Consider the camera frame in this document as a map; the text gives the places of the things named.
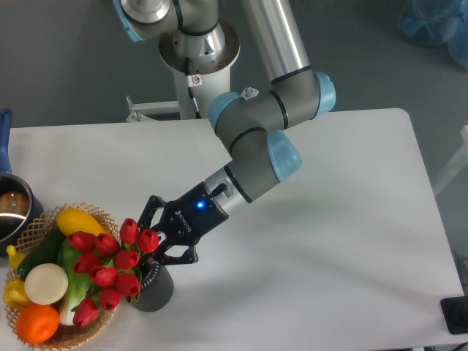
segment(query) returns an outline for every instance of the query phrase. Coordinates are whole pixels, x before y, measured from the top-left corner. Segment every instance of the gray floor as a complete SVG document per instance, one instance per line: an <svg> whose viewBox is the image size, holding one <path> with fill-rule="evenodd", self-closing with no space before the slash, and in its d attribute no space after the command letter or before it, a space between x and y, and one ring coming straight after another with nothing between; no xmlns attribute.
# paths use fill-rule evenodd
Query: gray floor
<svg viewBox="0 0 468 351"><path fill-rule="evenodd" d="M238 30L233 90L269 82L239 1L221 0ZM429 178L462 144L468 71L447 48L422 48L396 29L400 0L292 0L314 70L327 72L335 110L400 107L411 116ZM0 106L14 127L122 122L133 102L176 99L157 39L130 42L110 0L0 1ZM468 169L437 198L454 255L468 256Z"/></svg>

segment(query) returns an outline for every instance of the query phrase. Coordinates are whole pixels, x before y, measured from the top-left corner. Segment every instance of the metal bracket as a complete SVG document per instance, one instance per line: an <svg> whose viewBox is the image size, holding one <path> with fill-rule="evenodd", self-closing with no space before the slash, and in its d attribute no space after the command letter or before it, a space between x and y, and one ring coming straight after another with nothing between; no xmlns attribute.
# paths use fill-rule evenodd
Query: metal bracket
<svg viewBox="0 0 468 351"><path fill-rule="evenodd" d="M166 113L178 113L180 111L177 101L149 102L144 104L132 104L130 96L127 95L129 116L127 122L156 121L146 115L162 115Z"/></svg>
<svg viewBox="0 0 468 351"><path fill-rule="evenodd" d="M251 99L252 97L256 97L259 91L251 86L247 86L241 93L241 96L245 99Z"/></svg>

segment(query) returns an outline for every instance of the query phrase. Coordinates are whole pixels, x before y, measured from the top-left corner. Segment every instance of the silver arm segment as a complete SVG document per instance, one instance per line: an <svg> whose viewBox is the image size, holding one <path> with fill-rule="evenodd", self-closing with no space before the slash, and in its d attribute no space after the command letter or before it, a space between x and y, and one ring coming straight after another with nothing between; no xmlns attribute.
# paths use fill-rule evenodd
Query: silver arm segment
<svg viewBox="0 0 468 351"><path fill-rule="evenodd" d="M270 80L309 66L288 1L242 0Z"/></svg>

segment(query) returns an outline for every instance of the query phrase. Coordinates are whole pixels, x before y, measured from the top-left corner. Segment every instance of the artificial vegetable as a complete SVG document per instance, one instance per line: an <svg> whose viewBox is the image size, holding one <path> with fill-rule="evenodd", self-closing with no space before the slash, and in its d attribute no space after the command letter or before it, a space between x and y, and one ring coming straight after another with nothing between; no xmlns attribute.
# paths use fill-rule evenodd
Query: artificial vegetable
<svg viewBox="0 0 468 351"><path fill-rule="evenodd" d="M68 240L63 242L58 254L58 264L64 269L68 276L67 292L58 310L60 323L63 325L73 325L75 312L72 311L72 309L80 304L92 285L88 274L80 274L73 271L73 265L79 256L81 256L81 253L73 248Z"/></svg>
<svg viewBox="0 0 468 351"><path fill-rule="evenodd" d="M28 298L38 305L51 305L67 291L68 277L65 270L53 263L34 267L24 281Z"/></svg>
<svg viewBox="0 0 468 351"><path fill-rule="evenodd" d="M87 232L98 236L109 232L88 212L77 208L65 208L57 215L57 225L66 236L76 232Z"/></svg>
<svg viewBox="0 0 468 351"><path fill-rule="evenodd" d="M65 236L57 227L54 227L45 235L44 240L36 246L34 251L28 254L20 263L17 269L19 277L24 280L29 272L38 265L43 263L55 263L57 261L57 254L64 240Z"/></svg>
<svg viewBox="0 0 468 351"><path fill-rule="evenodd" d="M19 277L10 279L4 288L3 301L12 309L22 311L31 304L25 290L24 282Z"/></svg>
<svg viewBox="0 0 468 351"><path fill-rule="evenodd" d="M29 344L47 341L59 328L59 313L50 305L32 304L16 319L18 338Z"/></svg>
<svg viewBox="0 0 468 351"><path fill-rule="evenodd" d="M26 255L22 252L16 251L13 245L7 246L8 260L12 268L16 271L21 262L25 259Z"/></svg>

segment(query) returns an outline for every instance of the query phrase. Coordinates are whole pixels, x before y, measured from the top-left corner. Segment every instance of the blue handle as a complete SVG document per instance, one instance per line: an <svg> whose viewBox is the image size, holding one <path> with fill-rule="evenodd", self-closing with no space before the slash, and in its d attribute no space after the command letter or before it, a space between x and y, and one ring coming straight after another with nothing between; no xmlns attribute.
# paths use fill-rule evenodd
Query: blue handle
<svg viewBox="0 0 468 351"><path fill-rule="evenodd" d="M4 108L0 111L0 173L11 173L12 166L8 157L8 142L12 127L12 111Z"/></svg>

